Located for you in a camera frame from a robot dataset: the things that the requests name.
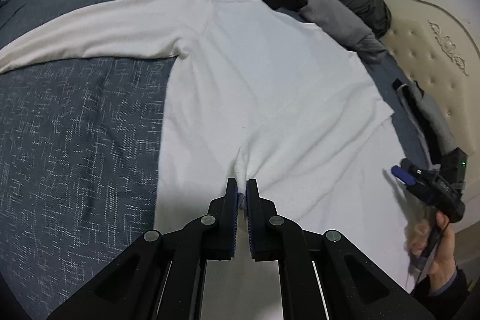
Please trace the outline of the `dark right sleeve forearm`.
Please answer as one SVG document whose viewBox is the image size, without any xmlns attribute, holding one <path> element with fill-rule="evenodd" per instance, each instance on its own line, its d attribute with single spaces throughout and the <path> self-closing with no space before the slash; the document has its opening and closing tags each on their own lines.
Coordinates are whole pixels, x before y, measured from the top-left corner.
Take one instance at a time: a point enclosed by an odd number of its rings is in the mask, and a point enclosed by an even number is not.
<svg viewBox="0 0 480 320">
<path fill-rule="evenodd" d="M 442 288 L 433 290 L 430 278 L 426 277 L 410 295 L 431 312 L 435 319 L 454 319 L 469 293 L 464 271 L 456 269 Z"/>
</svg>

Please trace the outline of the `person's right hand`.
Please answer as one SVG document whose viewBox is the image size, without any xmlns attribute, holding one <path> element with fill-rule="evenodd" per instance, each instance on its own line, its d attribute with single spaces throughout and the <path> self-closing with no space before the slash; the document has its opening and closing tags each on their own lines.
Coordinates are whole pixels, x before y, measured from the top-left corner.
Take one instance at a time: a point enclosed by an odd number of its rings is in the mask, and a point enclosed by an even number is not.
<svg viewBox="0 0 480 320">
<path fill-rule="evenodd" d="M 456 261 L 454 257 L 455 232 L 450 225 L 449 218 L 441 211 L 438 211 L 436 214 L 436 224 L 441 229 L 443 235 L 427 272 L 431 293 L 440 292 L 456 276 Z M 430 231 L 430 225 L 426 220 L 416 224 L 407 245 L 411 255 L 421 255 L 427 245 Z"/>
</svg>

